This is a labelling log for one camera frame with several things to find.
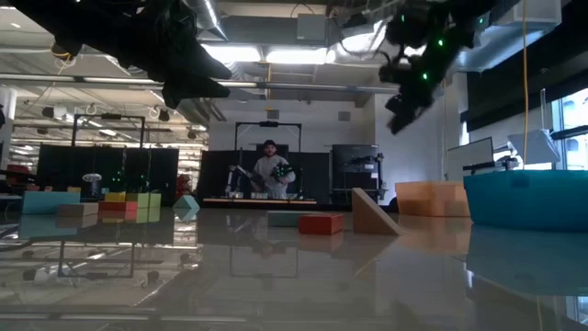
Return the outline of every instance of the tan foam block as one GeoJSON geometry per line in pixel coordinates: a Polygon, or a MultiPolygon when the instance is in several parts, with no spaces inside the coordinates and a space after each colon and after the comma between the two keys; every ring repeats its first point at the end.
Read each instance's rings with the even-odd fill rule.
{"type": "Polygon", "coordinates": [[[57,207],[57,215],[60,217],[82,217],[98,213],[97,203],[62,204],[57,207]]]}
{"type": "Polygon", "coordinates": [[[380,208],[361,188],[351,192],[353,210],[353,232],[356,234],[400,235],[402,228],[380,208]]]}

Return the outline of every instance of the wire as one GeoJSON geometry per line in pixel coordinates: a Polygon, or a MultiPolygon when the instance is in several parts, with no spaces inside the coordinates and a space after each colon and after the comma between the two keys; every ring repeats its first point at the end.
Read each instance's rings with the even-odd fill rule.
{"type": "Polygon", "coordinates": [[[311,11],[311,13],[313,13],[313,14],[316,15],[316,13],[314,12],[314,10],[312,10],[312,8],[310,8],[308,5],[302,4],[302,3],[297,3],[294,6],[294,8],[292,8],[292,11],[290,12],[290,18],[293,18],[294,17],[294,10],[296,10],[296,8],[298,8],[298,6],[305,6],[305,7],[309,8],[309,10],[311,11]]]}
{"type": "Polygon", "coordinates": [[[526,0],[523,0],[523,87],[525,90],[525,135],[523,140],[523,169],[526,167],[526,138],[529,131],[529,84],[526,68],[526,0]]]}

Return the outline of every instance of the green block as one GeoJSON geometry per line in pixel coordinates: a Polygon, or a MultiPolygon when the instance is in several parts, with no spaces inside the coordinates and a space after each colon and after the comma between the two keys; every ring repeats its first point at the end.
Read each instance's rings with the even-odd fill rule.
{"type": "Polygon", "coordinates": [[[137,210],[137,223],[157,223],[161,221],[160,208],[143,208],[137,210]]]}
{"type": "Polygon", "coordinates": [[[149,208],[149,193],[127,193],[127,201],[138,202],[137,208],[149,208]]]}
{"type": "Polygon", "coordinates": [[[149,193],[149,208],[161,208],[162,207],[162,194],[161,193],[149,193]]]}
{"type": "Polygon", "coordinates": [[[298,218],[302,215],[320,213],[317,211],[268,211],[267,226],[298,227],[298,218]]]}

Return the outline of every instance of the dark hair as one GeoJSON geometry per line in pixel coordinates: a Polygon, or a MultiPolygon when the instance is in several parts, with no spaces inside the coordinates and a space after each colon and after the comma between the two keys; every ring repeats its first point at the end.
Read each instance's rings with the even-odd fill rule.
{"type": "Polygon", "coordinates": [[[264,148],[266,148],[269,145],[273,145],[274,147],[277,148],[276,143],[274,143],[273,140],[266,140],[266,142],[264,143],[264,148]]]}

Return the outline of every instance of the reflective floor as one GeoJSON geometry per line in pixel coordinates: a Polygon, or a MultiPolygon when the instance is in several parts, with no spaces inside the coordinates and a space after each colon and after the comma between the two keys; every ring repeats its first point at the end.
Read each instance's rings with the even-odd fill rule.
{"type": "Polygon", "coordinates": [[[398,238],[299,235],[265,216],[22,216],[0,230],[0,330],[588,330],[586,234],[395,215],[398,238]]]}

